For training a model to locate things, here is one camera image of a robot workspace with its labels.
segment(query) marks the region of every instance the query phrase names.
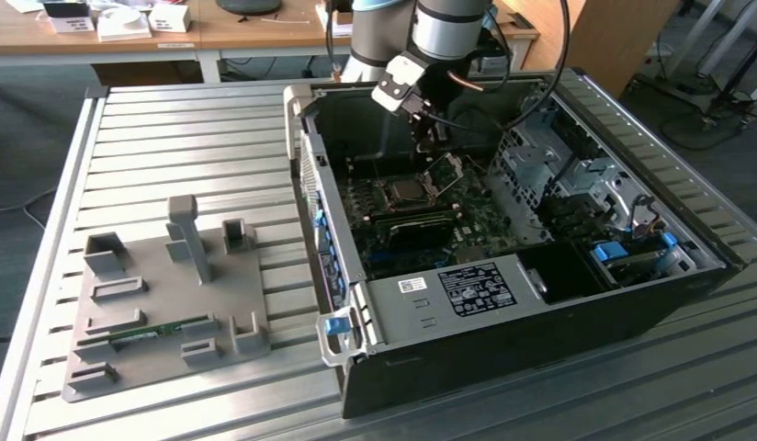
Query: white label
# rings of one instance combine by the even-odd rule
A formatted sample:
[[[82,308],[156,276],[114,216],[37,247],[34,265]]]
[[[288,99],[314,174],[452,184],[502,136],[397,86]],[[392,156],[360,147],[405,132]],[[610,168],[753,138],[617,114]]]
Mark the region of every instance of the white label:
[[[181,49],[192,48],[193,43],[158,43],[158,49]]]
[[[422,277],[401,280],[398,282],[398,287],[401,287],[402,294],[412,291],[420,291],[421,289],[428,289],[428,285],[425,284],[425,279]]]

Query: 3d-printed holder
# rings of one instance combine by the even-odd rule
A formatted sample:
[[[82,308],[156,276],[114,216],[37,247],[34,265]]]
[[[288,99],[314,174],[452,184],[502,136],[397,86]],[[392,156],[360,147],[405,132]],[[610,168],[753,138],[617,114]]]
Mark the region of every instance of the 3d-printed holder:
[[[194,196],[169,198],[169,237],[86,241],[62,398],[80,401],[269,353],[256,233],[198,232]]]

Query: white device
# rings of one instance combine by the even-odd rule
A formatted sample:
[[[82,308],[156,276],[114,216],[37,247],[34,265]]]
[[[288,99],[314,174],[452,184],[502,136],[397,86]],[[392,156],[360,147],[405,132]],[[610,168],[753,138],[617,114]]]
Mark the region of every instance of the white device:
[[[98,41],[149,39],[146,16],[129,7],[106,9],[98,16]]]
[[[88,32],[96,30],[86,3],[50,2],[43,4],[54,32]]]
[[[188,32],[190,11],[186,5],[156,4],[149,13],[149,27],[157,32]]]

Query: black cable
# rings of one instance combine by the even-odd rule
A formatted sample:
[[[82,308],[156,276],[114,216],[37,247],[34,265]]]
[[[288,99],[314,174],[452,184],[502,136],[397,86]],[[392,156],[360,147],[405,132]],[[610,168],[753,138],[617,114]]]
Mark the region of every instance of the black cable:
[[[661,31],[657,34],[657,62],[658,67],[661,68],[661,77],[664,78],[664,81],[668,81],[668,71],[664,68],[664,62],[661,62]]]
[[[718,90],[721,90],[720,87],[718,87],[718,85],[716,85],[716,80],[713,80],[713,78],[710,78],[710,81],[714,83],[716,88],[717,88]],[[650,86],[650,89],[652,89],[654,92],[657,92],[660,95],[665,95],[666,97],[673,98],[676,101],[680,101],[680,102],[684,103],[686,106],[692,107],[692,108],[694,109],[694,111],[696,111],[696,112],[700,112],[704,116],[708,116],[709,118],[724,118],[724,116],[705,115],[694,103],[690,103],[690,102],[689,102],[685,98],[682,98],[681,96],[673,95],[673,94],[672,94],[670,92],[668,92],[666,90],[660,89],[660,88],[657,88],[657,87],[654,87],[654,86]],[[736,93],[742,93],[744,95],[746,95],[746,96],[750,98],[749,94],[748,94],[746,92],[744,92],[742,90],[736,90],[734,92],[736,92]],[[738,103],[738,104],[746,104],[746,103],[750,104],[750,103],[753,103],[753,102],[754,102],[754,100],[748,101],[748,100],[744,99],[744,100],[740,100],[740,103]],[[738,107],[738,109],[732,108],[730,110],[733,111],[733,115],[742,114],[742,115],[750,115],[750,116],[753,116],[754,118],[757,118],[757,115],[753,114],[753,113],[750,113],[749,111],[746,111],[744,108],[740,108],[740,107]]]
[[[488,18],[490,19],[492,25],[494,26],[496,29],[496,33],[498,34],[498,37],[496,38],[496,40],[498,41],[498,46],[501,46],[501,51],[504,51],[504,57],[506,58],[506,70],[504,72],[504,78],[501,78],[501,83],[498,83],[496,85],[496,87],[485,87],[484,88],[484,92],[486,93],[494,93],[498,90],[501,90],[504,88],[504,86],[506,85],[506,81],[509,81],[509,74],[512,71],[512,55],[509,52],[509,43],[506,42],[506,36],[504,35],[504,32],[501,32],[501,26],[498,26],[498,20],[496,20],[494,15],[492,14],[490,8],[488,7]]]
[[[457,122],[453,122],[442,117],[440,117],[436,114],[428,113],[425,114],[425,116],[432,119],[436,122],[440,122],[441,124],[444,124],[445,126],[449,126],[452,129],[460,129],[460,130],[465,130],[465,131],[485,131],[482,129],[477,129],[474,127],[468,127],[464,126],[462,124],[458,124]]]
[[[669,126],[669,124],[672,124],[673,122],[677,122],[682,119],[690,118],[694,115],[700,115],[700,111],[698,109],[692,110],[689,113],[685,113],[682,115],[677,115],[676,117],[672,117],[670,119],[666,119],[664,122],[661,122],[661,124],[658,124],[658,133],[661,134],[661,136],[664,136],[664,138],[677,147],[680,147],[684,150],[689,150],[690,152],[704,152],[706,150],[712,150],[716,147],[718,147],[720,145],[722,145],[726,141],[729,141],[732,138],[737,137],[737,135],[740,135],[740,131],[730,134],[729,136],[725,136],[724,138],[721,138],[720,140],[716,140],[705,145],[701,145],[700,147],[694,147],[692,145],[685,144],[684,142],[678,141],[668,132],[666,127]]]
[[[272,68],[276,67],[277,61],[278,61],[278,57],[272,57],[272,63],[269,64],[266,71],[261,74],[261,76],[257,77],[258,80],[264,80],[265,77],[269,75],[269,73],[272,72]]]
[[[476,104],[466,104],[460,106],[457,112],[454,112],[454,115],[452,115],[452,120],[457,121],[457,118],[469,111],[478,113],[482,117],[486,117],[490,123],[493,124],[493,126],[497,128],[497,131],[502,131],[501,122],[494,118],[494,116],[490,114],[490,112],[488,112],[488,110],[485,110]]]
[[[501,130],[512,129],[521,122],[524,122],[528,119],[528,117],[530,117],[534,114],[534,112],[538,110],[538,108],[541,107],[544,102],[550,97],[550,94],[553,93],[554,87],[558,85],[558,81],[561,80],[561,74],[564,73],[564,66],[565,66],[565,63],[566,63],[566,56],[568,56],[568,53],[569,53],[569,6],[568,6],[566,1],[568,0],[560,0],[561,15],[564,16],[564,43],[561,45],[561,55],[558,56],[558,61],[556,63],[556,71],[554,71],[553,79],[550,81],[550,85],[548,86],[544,93],[538,97],[538,101],[534,103],[534,105],[532,107],[529,107],[524,111],[524,113],[521,113],[521,115],[517,118],[514,118],[506,125],[504,125],[501,127]],[[484,130],[476,130],[473,128],[466,128],[465,126],[462,126],[462,124],[458,124],[453,121],[449,121],[448,119],[444,119],[438,116],[434,116],[433,114],[425,114],[425,116],[428,118],[433,119],[434,121],[440,122],[445,126],[449,126],[454,129],[469,130],[469,131],[484,131]]]
[[[334,63],[334,40],[332,37],[332,21],[334,16],[334,5],[332,0],[326,0],[326,26],[325,26],[325,47],[326,56],[329,57],[329,64],[332,64],[332,70],[337,71]]]
[[[561,170],[558,170],[558,173],[554,174],[553,180],[550,182],[548,182],[548,184],[545,184],[545,187],[541,191],[541,196],[549,196],[550,195],[550,190],[554,188],[554,185],[558,183],[558,181],[564,177],[564,173],[572,167],[572,165],[574,164],[574,161],[577,161],[577,155],[573,153],[573,154],[569,155],[569,158],[566,158],[566,162],[564,163]]]
[[[257,80],[262,80],[265,79],[265,77],[269,75],[269,73],[272,72],[272,68],[276,65],[276,62],[278,61],[278,57],[272,57],[272,63],[269,64],[269,68],[266,69],[266,71],[260,75],[260,76],[252,76],[249,75],[245,71],[242,71],[241,69],[238,69],[236,66],[232,65],[233,61],[232,60],[226,60],[226,64],[229,64],[232,66],[232,69],[234,69],[238,73],[241,73],[242,75],[245,75],[252,81],[257,81]]]
[[[749,7],[749,5],[752,3],[754,3],[754,0],[749,0],[746,2],[746,4],[744,5],[744,7],[741,7],[741,10],[737,13],[737,16],[734,16],[734,19],[738,19],[744,15],[744,12],[746,11],[746,8]],[[721,32],[721,34],[713,39],[713,41],[710,41],[710,44],[708,45],[708,49],[705,50],[702,57],[700,57],[700,60],[697,60],[697,64],[694,64],[694,73],[700,72],[700,65],[702,64],[702,61],[708,57],[708,54],[710,54],[710,51],[713,50],[713,47],[717,44],[717,41],[720,41],[729,32],[730,32],[730,28],[726,28],[726,30],[724,32]]]
[[[245,60],[245,62],[236,62],[234,60],[228,60],[228,61],[232,62],[232,63],[234,63],[234,64],[238,64],[240,66],[244,66],[244,65],[248,64],[252,60],[253,60],[252,58],[248,58],[248,59]]]

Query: green circuit board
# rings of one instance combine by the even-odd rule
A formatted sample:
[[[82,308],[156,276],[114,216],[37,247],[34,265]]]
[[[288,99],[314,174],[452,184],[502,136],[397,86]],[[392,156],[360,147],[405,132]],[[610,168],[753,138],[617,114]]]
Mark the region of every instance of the green circuit board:
[[[340,182],[368,279],[474,262],[518,246],[482,183],[486,165],[453,158],[426,174]]]

